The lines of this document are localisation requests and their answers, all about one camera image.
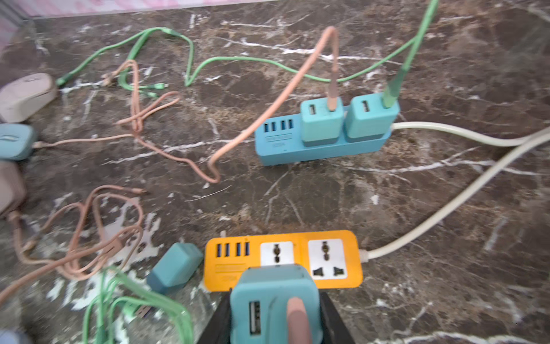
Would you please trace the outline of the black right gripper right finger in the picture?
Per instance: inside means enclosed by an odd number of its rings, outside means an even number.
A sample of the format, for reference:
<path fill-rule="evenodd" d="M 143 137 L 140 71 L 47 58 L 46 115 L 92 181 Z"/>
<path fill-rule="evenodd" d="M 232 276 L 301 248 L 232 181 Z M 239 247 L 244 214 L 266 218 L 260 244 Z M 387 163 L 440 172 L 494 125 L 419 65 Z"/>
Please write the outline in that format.
<path fill-rule="evenodd" d="M 327 292 L 319 293 L 322 321 L 322 344 L 355 344 L 351 333 Z"/>

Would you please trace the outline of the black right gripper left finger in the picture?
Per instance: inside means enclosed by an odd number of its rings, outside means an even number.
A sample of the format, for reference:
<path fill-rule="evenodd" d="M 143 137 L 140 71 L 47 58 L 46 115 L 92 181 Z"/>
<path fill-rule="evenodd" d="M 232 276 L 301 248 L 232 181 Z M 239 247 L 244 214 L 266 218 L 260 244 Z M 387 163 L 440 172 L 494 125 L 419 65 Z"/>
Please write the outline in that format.
<path fill-rule="evenodd" d="M 223 296 L 197 344 L 230 344 L 231 319 L 230 297 Z"/>

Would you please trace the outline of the teal USB charger adapter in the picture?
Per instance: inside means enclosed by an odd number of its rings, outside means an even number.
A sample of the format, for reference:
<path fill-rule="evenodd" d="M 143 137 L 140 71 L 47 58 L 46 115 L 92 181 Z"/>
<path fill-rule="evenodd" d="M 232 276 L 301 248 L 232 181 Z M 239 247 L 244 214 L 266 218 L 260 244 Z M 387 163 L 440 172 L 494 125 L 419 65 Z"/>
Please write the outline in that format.
<path fill-rule="evenodd" d="M 305 307 L 313 343 L 323 341 L 319 290 L 301 265 L 246 270 L 230 295 L 231 343 L 288 343 L 288 302 Z"/>
<path fill-rule="evenodd" d="M 183 288 L 203 262 L 204 255 L 192 243 L 175 243 L 146 278 L 153 292 L 167 295 Z"/>

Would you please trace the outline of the lavender wireless mouse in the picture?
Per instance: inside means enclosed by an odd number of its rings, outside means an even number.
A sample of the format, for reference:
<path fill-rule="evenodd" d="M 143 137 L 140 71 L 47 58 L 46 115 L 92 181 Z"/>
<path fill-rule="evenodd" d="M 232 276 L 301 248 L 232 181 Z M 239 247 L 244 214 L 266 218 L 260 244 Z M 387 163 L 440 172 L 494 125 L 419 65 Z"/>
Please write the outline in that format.
<path fill-rule="evenodd" d="M 32 340 L 24 333 L 1 329 L 0 344 L 32 344 Z"/>

